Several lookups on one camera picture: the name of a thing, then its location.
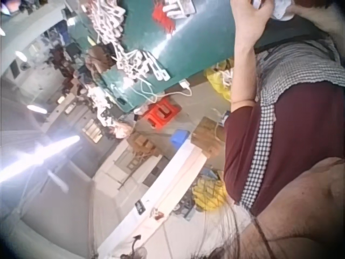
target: blue container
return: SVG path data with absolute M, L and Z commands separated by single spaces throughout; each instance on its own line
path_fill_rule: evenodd
M 178 129 L 170 137 L 170 142 L 176 149 L 179 149 L 182 146 L 182 144 L 185 142 L 185 140 L 188 138 L 189 134 L 190 134 L 189 131 Z

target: red stool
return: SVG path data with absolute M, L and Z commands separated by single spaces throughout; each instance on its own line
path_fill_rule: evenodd
M 163 98 L 153 105 L 144 115 L 144 118 L 151 123 L 152 127 L 159 130 L 180 112 L 181 108 L 169 102 L 168 98 Z

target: sleeve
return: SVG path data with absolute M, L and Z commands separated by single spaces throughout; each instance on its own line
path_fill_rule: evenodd
M 253 107 L 244 106 L 230 113 L 225 129 L 225 160 L 228 168 L 242 150 L 245 134 L 250 124 Z

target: yellow bag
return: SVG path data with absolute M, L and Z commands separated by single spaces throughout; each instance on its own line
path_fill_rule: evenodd
M 233 68 L 233 63 L 232 59 L 227 59 L 204 70 L 204 76 L 206 76 L 212 87 L 228 101 L 231 99 L 231 90 L 230 87 L 223 84 L 223 75 L 220 71 Z

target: green table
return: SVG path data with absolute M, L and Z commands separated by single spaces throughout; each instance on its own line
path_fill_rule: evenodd
M 155 93 L 160 93 L 180 80 L 233 56 L 235 28 L 230 1 L 193 0 L 193 3 L 196 14 L 176 20 L 176 31 L 169 37 L 151 17 L 153 0 L 123 1 L 127 17 L 122 45 L 127 51 L 134 49 L 149 51 L 171 76 L 169 81 L 157 81 L 153 75 L 148 77 Z M 85 21 L 85 17 L 83 22 L 84 25 L 91 26 L 89 21 Z M 307 35 L 312 30 L 317 29 L 312 23 L 300 17 L 295 17 L 289 22 L 270 21 L 257 47 L 294 36 Z M 145 98 L 130 88 L 125 90 L 122 88 L 124 75 L 114 66 L 102 74 L 106 85 L 101 85 L 115 99 L 125 101 L 124 104 L 118 102 L 119 107 L 129 112 L 143 104 Z M 140 84 L 137 83 L 134 88 L 140 91 Z

